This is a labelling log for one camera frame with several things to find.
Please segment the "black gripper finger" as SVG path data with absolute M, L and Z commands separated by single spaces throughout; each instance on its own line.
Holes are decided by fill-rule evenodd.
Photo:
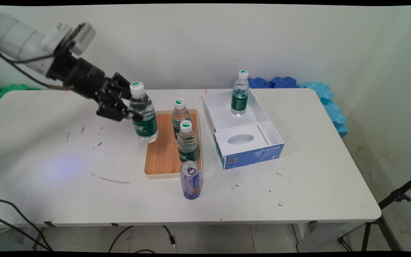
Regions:
M 119 98 L 130 99 L 132 95 L 130 91 L 131 83 L 117 72 L 113 75 L 112 80 L 113 87 L 121 93 Z
M 142 114 L 130 109 L 122 101 L 106 102 L 97 100 L 98 109 L 96 114 L 98 116 L 108 118 L 114 121 L 121 122 L 123 119 L 132 119 L 134 121 L 142 121 Z

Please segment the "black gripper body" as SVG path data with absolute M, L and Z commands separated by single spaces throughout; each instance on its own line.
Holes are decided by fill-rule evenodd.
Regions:
M 103 70 L 81 57 L 77 59 L 70 51 L 64 51 L 54 57 L 47 78 L 62 81 L 64 87 L 73 86 L 72 91 L 98 103 L 96 91 L 106 80 L 118 82 L 120 75 L 114 73 L 113 77 L 106 77 Z

